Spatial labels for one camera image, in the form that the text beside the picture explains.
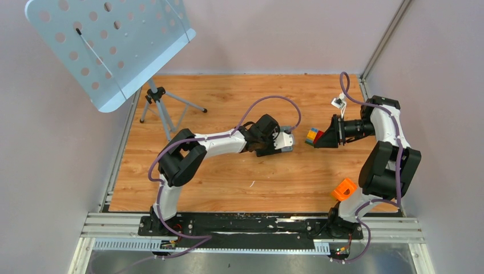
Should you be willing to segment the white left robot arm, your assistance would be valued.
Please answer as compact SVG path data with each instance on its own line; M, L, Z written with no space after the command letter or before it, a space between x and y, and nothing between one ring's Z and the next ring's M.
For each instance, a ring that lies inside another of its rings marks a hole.
M270 115L215 134L195 134L185 128L158 154L148 170L148 179L159 190L150 209L153 229L162 236L175 228L173 217L183 187L196 175L202 162L225 154L253 152L258 157L291 152L294 145L291 129L281 127Z

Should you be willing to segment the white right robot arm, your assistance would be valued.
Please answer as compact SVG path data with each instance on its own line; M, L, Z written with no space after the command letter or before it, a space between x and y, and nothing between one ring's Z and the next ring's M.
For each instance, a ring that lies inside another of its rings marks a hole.
M333 115L328 129L316 132L314 148L338 148L369 136L377 141L362 166L357 189L330 209L324 226L329 236L338 239L355 233L361 228L358 220L371 209L406 194L421 152L412 149L403 135L400 109L397 100L374 95L361 107L360 119Z

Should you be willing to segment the colourful toy brick block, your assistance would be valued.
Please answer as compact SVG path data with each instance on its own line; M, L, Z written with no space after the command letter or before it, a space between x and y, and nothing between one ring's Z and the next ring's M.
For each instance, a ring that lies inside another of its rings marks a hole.
M314 146L316 142L323 136L324 132L316 128L311 128L306 135L305 143Z

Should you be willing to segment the orange tape dispenser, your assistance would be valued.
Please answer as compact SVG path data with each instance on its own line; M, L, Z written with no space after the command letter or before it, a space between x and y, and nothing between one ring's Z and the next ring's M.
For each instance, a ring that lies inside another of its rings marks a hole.
M345 178L332 192L331 196L337 201L344 201L356 191L357 184L355 184L350 178Z

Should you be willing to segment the blue music stand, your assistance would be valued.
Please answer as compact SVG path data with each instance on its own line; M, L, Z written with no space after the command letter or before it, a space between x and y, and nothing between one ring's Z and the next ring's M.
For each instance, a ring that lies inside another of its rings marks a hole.
M28 1L25 16L103 113L196 35L182 1Z

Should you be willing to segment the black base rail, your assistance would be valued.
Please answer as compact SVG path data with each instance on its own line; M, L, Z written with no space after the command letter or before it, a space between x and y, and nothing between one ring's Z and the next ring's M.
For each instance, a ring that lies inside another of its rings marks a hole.
M154 211L139 223L140 236L174 236L178 247L188 248L210 236L203 248L227 249L312 249L315 240L361 240L362 228L327 223L328 214L319 213L221 213L181 212L163 225Z

